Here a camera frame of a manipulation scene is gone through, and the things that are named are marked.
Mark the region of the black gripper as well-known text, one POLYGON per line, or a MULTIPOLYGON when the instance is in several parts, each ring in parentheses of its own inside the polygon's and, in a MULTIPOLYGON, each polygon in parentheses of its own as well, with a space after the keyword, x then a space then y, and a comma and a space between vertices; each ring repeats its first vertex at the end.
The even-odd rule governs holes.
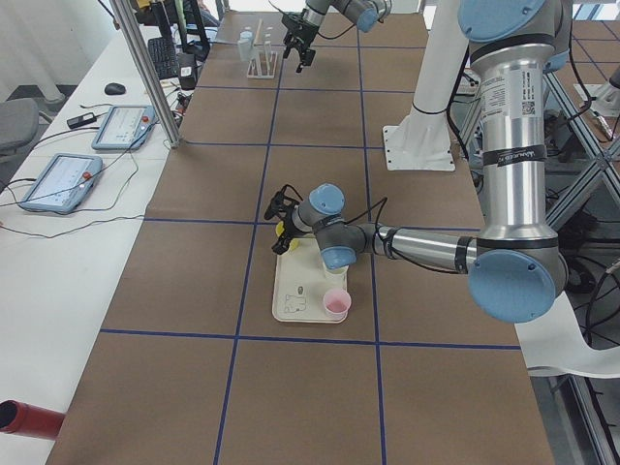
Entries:
POLYGON ((283 186, 269 202, 264 213, 266 221, 277 217, 284 222, 286 231, 295 238, 310 233, 310 227, 300 220, 298 208, 303 201, 302 196, 293 186, 283 186))
POLYGON ((299 63, 295 72, 301 73, 306 66, 305 61, 314 59, 316 51, 311 48, 311 45, 319 32, 319 26, 304 19, 302 14, 295 13, 283 13, 282 24, 287 29, 284 38, 283 59, 288 59, 291 50, 296 49, 299 55, 299 63))

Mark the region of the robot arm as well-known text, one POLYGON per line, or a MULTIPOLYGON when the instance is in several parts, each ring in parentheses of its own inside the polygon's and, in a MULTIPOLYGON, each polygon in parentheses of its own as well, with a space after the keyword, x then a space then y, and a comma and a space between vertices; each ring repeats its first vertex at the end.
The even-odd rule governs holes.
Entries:
POLYGON ((278 191, 264 216, 281 224, 273 251, 313 236, 329 269, 364 253, 435 272, 464 274, 491 317, 524 324, 544 315, 563 291, 568 269, 545 219, 543 78, 570 54, 568 1, 442 1, 429 33, 410 112, 384 128, 392 171, 445 171, 448 118, 465 70, 479 80, 484 223, 476 236, 344 219, 342 191, 323 184, 307 196, 278 191))
POLYGON ((291 50, 298 53, 299 63, 296 72, 309 67, 316 51, 311 48, 320 35, 320 28, 330 7, 344 16, 357 30, 367 33, 377 22, 383 22, 391 13, 392 2, 384 0, 308 0, 300 13, 282 13, 282 24, 287 33, 284 38, 283 58, 290 56, 291 50))

